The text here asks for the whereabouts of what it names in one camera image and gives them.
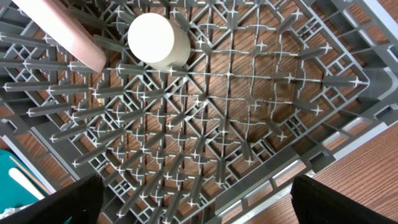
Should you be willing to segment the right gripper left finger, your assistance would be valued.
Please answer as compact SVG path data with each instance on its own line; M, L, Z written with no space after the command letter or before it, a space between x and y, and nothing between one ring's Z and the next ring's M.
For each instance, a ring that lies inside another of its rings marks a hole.
M73 184L1 220L1 224L96 224L104 201L105 186L98 174Z

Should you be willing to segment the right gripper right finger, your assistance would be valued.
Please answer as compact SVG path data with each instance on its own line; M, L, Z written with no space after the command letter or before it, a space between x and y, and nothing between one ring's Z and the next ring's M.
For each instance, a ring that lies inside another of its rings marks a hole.
M397 224L307 175L294 178L290 194L300 224Z

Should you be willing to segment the white plastic cup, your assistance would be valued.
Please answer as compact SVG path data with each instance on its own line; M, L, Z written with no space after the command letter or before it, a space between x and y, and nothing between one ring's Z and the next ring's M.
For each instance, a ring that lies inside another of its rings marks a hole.
M187 33L156 13L136 17L129 27L127 42L134 56L157 70L183 67L190 55Z

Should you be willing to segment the pink round plate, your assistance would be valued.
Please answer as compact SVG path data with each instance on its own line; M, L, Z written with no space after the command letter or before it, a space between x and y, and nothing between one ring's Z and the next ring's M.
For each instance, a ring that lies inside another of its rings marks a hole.
M59 0L13 0L46 34L95 72L106 63L103 50L93 37L71 16Z

